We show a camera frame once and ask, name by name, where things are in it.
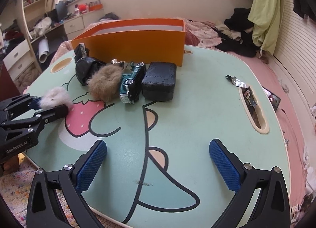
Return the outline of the white fluffy scrunchie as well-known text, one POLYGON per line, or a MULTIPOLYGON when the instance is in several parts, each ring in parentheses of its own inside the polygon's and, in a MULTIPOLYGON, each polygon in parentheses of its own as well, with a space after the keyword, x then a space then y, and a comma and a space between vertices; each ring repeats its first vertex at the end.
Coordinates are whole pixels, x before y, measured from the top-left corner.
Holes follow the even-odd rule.
POLYGON ((65 88, 54 87, 41 97, 39 105, 41 109, 50 109, 61 105, 66 105, 70 109, 73 103, 65 88))

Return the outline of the brown fluffy scrunchie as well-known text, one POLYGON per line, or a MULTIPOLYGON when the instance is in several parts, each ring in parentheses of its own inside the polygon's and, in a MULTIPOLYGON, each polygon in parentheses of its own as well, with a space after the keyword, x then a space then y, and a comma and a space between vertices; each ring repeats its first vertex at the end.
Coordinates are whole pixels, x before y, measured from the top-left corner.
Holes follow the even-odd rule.
POLYGON ((118 64, 111 64, 96 71, 87 80, 90 95, 96 100, 109 102, 118 96, 123 68, 118 64))

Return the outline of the black fur-trimmed pouch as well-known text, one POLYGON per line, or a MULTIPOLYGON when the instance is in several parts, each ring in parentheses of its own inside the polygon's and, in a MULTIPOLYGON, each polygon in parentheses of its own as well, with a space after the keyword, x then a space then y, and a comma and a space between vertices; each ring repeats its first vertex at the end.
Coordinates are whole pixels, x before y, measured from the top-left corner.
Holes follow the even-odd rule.
POLYGON ((84 43, 80 43, 74 49, 75 57, 75 75, 82 86, 87 85, 87 80, 92 78, 92 75, 106 66, 106 62, 100 61, 97 58, 89 56, 89 49, 84 43))

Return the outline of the black embossed case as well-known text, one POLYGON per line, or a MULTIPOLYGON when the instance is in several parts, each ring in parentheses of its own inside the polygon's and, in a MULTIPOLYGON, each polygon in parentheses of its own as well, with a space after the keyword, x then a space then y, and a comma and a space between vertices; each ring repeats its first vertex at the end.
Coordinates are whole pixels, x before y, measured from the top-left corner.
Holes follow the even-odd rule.
POLYGON ((177 66, 169 62, 151 62, 141 82, 142 95, 151 101, 166 102, 174 97, 177 66))

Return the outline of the white desk with drawers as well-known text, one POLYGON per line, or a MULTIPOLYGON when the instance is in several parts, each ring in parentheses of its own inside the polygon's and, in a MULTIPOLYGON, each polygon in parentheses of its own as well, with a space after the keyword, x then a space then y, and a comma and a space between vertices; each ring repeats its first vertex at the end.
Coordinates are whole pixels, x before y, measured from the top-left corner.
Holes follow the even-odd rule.
POLYGON ((89 11, 88 13, 75 16, 74 18, 56 25, 55 27, 51 27, 44 33, 44 36, 49 32, 58 29, 61 30, 62 34, 66 35, 68 39, 72 40, 76 36, 80 35, 90 24, 98 22, 103 15, 103 9, 89 11))

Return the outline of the red desk item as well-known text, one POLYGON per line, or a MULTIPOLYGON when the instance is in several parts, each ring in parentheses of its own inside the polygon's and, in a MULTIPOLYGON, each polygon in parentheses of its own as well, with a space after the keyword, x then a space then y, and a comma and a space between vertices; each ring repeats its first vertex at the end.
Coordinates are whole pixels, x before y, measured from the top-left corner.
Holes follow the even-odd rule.
POLYGON ((87 13, 89 11, 89 6, 86 4, 80 4, 80 5, 78 5, 78 9, 79 9, 80 14, 84 14, 84 13, 87 13))

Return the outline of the small orange desk box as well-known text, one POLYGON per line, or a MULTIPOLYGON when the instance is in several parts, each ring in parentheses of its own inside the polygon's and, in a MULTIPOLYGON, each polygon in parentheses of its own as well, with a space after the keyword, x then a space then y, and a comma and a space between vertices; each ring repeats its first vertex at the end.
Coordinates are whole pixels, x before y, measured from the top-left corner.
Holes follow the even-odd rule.
POLYGON ((102 8, 103 8, 103 4, 92 5, 92 6, 89 6, 89 11, 96 11, 102 8))

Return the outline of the orange cardboard box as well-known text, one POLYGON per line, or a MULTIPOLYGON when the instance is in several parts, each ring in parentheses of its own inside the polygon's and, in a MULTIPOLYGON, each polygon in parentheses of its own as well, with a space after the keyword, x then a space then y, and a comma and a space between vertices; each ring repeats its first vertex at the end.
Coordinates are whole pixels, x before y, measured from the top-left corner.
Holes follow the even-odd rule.
POLYGON ((185 48, 185 23, 174 18, 139 18, 100 23, 71 40, 89 55, 109 63, 170 62, 181 67, 185 48))

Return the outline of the silver foil wrapper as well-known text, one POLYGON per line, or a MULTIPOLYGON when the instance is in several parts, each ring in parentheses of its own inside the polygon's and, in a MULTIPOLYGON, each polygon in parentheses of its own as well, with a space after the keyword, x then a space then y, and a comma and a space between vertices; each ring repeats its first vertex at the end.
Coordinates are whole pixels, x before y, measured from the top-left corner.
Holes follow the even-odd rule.
POLYGON ((249 88, 248 84, 246 84, 245 82, 239 80, 237 77, 235 76, 231 76, 231 75, 226 75, 226 79, 228 79, 233 85, 235 85, 236 87, 239 88, 249 88))

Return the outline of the pink floral duvet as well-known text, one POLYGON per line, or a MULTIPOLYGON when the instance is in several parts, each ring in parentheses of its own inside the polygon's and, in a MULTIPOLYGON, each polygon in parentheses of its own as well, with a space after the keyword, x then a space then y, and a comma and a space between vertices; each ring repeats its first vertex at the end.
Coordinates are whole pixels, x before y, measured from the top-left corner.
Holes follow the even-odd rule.
POLYGON ((218 33, 202 22, 185 21, 185 44, 201 48, 212 48, 222 43, 218 33))

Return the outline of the pile of dark clothes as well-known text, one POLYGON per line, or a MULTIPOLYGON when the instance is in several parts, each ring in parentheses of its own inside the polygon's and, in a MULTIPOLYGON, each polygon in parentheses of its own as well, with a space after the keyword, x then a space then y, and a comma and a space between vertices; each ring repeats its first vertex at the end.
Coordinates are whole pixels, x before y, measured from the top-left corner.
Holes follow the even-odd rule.
POLYGON ((234 52, 244 57, 255 57, 259 47, 252 39, 254 23, 248 20, 250 9, 235 8, 233 15, 216 22, 214 30, 221 39, 221 43, 215 46, 223 52, 234 52))

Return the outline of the green hanging garment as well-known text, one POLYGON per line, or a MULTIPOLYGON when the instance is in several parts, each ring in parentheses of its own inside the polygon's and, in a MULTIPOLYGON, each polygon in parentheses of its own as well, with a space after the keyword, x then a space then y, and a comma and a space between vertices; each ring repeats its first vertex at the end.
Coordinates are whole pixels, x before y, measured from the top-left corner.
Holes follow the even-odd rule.
POLYGON ((253 0, 248 20, 254 24, 253 43, 274 54, 281 22, 281 0, 253 0))

